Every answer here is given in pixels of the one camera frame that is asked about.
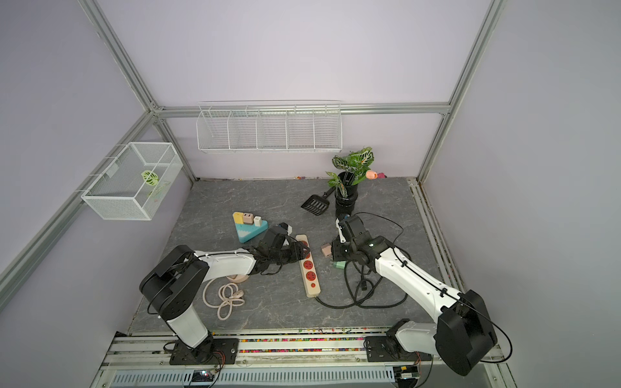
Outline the beige power strip red sockets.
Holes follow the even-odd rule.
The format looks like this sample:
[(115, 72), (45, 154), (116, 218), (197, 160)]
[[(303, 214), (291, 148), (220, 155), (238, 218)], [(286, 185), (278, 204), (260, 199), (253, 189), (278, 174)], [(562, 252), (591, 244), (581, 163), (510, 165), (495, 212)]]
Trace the beige power strip red sockets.
[(302, 284), (305, 294), (309, 298), (318, 297), (321, 292), (315, 262), (309, 246), (308, 237), (305, 234), (297, 234), (296, 240), (302, 244), (302, 259), (299, 261), (302, 273)]

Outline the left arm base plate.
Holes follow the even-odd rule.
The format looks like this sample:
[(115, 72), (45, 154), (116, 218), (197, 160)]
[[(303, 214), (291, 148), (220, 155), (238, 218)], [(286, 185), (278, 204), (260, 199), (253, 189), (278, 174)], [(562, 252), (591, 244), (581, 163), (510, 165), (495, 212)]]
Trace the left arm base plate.
[(170, 365), (233, 365), (239, 353), (240, 341), (235, 338), (207, 339), (196, 348), (175, 342)]

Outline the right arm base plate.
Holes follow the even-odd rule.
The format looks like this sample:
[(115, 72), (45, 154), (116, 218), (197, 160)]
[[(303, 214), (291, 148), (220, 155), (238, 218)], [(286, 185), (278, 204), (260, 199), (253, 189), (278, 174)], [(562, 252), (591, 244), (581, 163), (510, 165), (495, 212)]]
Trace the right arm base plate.
[(419, 362), (431, 361), (432, 357), (423, 352), (407, 352), (395, 339), (387, 336), (367, 336), (363, 347), (368, 362)]

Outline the pink USB charger plug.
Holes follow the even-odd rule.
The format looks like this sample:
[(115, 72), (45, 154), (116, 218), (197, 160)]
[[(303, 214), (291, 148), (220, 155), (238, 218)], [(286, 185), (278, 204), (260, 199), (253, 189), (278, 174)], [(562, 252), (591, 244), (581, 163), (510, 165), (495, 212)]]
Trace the pink USB charger plug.
[(332, 258), (332, 246), (331, 244), (326, 244), (321, 247), (321, 252), (326, 258)]

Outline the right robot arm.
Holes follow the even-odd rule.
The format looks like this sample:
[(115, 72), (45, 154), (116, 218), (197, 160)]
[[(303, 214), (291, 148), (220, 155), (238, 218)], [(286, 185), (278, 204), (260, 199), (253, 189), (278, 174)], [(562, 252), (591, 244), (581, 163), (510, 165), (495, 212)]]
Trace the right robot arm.
[(438, 356), (453, 372), (466, 376), (497, 345), (493, 320), (475, 291), (462, 293), (431, 276), (405, 250), (383, 236), (372, 236), (357, 215), (338, 219), (335, 224), (334, 254), (391, 281), (433, 320), (419, 324), (403, 319), (394, 325), (387, 337), (399, 349)]

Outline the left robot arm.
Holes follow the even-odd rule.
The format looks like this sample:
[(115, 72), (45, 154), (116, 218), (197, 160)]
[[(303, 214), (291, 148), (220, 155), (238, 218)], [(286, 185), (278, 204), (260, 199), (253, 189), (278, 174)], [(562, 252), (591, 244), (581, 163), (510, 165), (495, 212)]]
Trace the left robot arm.
[(309, 254), (307, 244), (294, 239), (283, 225), (268, 228), (258, 245), (233, 251), (200, 252), (179, 245), (143, 278), (139, 291), (149, 302), (147, 311), (163, 319), (181, 344), (199, 349), (211, 340), (193, 306), (203, 283), (261, 274), (273, 264), (297, 263)]

